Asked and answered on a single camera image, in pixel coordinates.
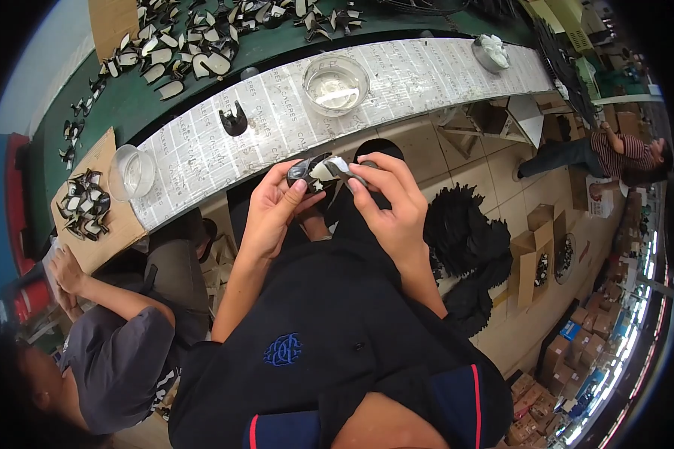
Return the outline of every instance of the woman in striped shirt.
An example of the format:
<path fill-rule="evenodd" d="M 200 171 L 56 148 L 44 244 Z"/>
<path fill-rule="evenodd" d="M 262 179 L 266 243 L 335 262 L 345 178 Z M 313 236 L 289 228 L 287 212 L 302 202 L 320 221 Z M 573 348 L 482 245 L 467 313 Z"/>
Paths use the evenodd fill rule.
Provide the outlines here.
<path fill-rule="evenodd" d="M 629 187 L 666 180 L 674 156 L 665 139 L 645 144 L 630 134 L 616 134 L 607 122 L 602 123 L 602 129 L 604 133 L 591 137 L 542 145 L 535 157 L 519 161 L 512 179 L 516 182 L 565 165 L 580 167 L 594 177 L 613 178 L 611 183 L 590 185 L 592 197 L 619 187 L 619 180 Z"/>

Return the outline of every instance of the blue embroidered logo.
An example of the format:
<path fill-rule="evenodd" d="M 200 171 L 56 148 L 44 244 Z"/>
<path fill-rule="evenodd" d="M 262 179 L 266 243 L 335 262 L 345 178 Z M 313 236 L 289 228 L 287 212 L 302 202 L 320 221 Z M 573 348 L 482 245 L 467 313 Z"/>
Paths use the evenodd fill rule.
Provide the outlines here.
<path fill-rule="evenodd" d="M 297 340 L 297 333 L 288 333 L 280 336 L 264 350 L 264 363 L 273 366 L 294 364 L 302 351 L 302 344 Z"/>

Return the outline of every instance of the black polo shirt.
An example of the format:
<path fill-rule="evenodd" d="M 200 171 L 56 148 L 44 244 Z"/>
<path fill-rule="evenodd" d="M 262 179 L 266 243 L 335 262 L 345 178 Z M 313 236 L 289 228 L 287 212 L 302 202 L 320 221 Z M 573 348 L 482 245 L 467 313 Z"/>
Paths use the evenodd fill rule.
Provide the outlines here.
<path fill-rule="evenodd" d="M 399 292 L 382 255 L 326 241 L 275 261 L 225 343 L 189 352 L 173 447 L 329 448 L 369 391 L 413 410 L 452 448 L 494 446 L 512 418 L 502 376 Z"/>

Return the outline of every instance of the green table surface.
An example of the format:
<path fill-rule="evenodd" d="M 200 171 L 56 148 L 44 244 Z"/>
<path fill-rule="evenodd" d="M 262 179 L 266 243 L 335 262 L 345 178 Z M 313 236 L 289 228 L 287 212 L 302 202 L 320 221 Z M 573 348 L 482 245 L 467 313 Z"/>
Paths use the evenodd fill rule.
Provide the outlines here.
<path fill-rule="evenodd" d="M 344 4 L 344 0 L 322 0 L 318 6 L 322 12 L 329 14 L 332 9 L 341 8 Z M 209 1 L 207 10 L 213 11 L 215 6 L 216 2 Z M 361 8 L 361 17 L 367 21 L 363 27 L 351 27 L 350 37 L 344 37 L 342 31 L 337 31 L 333 33 L 332 42 L 324 37 L 316 37 L 308 43 L 305 40 L 306 29 L 294 27 L 291 19 L 275 30 L 261 28 L 260 31 L 241 36 L 239 53 L 225 80 L 195 80 L 190 71 L 185 77 L 185 90 L 167 101 L 160 101 L 160 93 L 153 92 L 156 86 L 167 81 L 167 77 L 158 80 L 153 86 L 147 86 L 135 67 L 120 77 L 109 78 L 106 89 L 85 119 L 73 165 L 78 164 L 111 126 L 115 129 L 118 147 L 126 143 L 140 144 L 180 113 L 238 82 L 239 73 L 246 67 L 269 70 L 320 50 L 417 37 L 423 30 L 432 31 L 436 37 L 497 34 L 506 42 L 529 47 L 533 47 L 535 42 L 528 25 L 521 20 L 496 25 L 471 12 L 459 12 L 450 16 L 453 23 L 451 27 L 448 20 L 441 16 L 393 14 L 386 9 L 388 6 L 376 3 Z M 178 31 L 184 31 L 185 19 L 185 12 L 180 12 L 180 23 L 171 35 L 177 36 Z M 95 80 L 99 69 L 100 64 L 93 51 L 57 94 L 33 136 L 27 164 L 27 219 L 31 231 L 29 235 L 38 251 L 45 247 L 54 229 L 49 202 L 70 175 L 57 153 L 59 149 L 67 148 L 63 138 L 63 123 L 65 120 L 82 118 L 82 114 L 77 119 L 73 117 L 70 104 L 90 95 L 88 78 Z"/>

